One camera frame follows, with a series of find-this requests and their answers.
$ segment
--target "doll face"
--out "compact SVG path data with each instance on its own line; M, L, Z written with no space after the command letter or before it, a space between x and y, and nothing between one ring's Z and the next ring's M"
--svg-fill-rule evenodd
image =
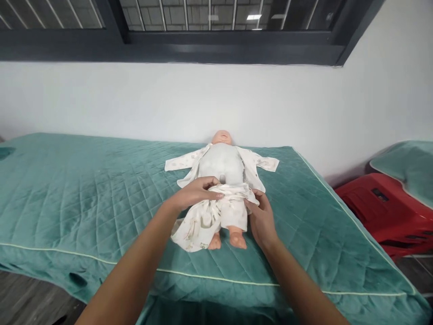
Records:
M231 145L230 133L228 133L225 130L219 130L218 132L216 132L215 135L213 136L212 144L217 144L221 142Z

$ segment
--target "hand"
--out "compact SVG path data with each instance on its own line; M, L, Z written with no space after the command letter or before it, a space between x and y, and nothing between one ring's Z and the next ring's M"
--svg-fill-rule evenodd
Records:
M179 190L166 202L170 202L176 209L185 210L203 200L220 200L224 197L222 193L210 192L209 187L220 184L213 176L199 177Z
M269 200L262 191L253 189L253 193L260 205L257 206L247 199L244 199L244 202L252 212L249 216L249 223L253 231L253 237L260 248L265 250L279 241L275 230L274 213Z

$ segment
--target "doll foot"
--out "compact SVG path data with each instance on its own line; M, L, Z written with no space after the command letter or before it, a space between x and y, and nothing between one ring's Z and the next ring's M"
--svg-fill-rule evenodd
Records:
M230 244L233 247L247 249L247 243L245 242L244 236L240 232L234 232L230 234Z
M207 247L207 249L220 249L221 248L221 238L220 238L220 233L216 232L213 235L213 238L211 240L211 243L209 244L209 246Z

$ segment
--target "dark window frame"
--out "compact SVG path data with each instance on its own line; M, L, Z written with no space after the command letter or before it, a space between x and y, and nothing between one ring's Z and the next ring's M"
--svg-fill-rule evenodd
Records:
M0 60L342 66L385 0L346 0L330 31L131 32L119 0L95 0L105 29L0 32Z

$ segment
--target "red plastic stool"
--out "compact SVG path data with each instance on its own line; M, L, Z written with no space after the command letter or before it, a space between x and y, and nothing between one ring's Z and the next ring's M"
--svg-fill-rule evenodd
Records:
M433 248L433 210L387 175L362 176L335 190L393 259Z

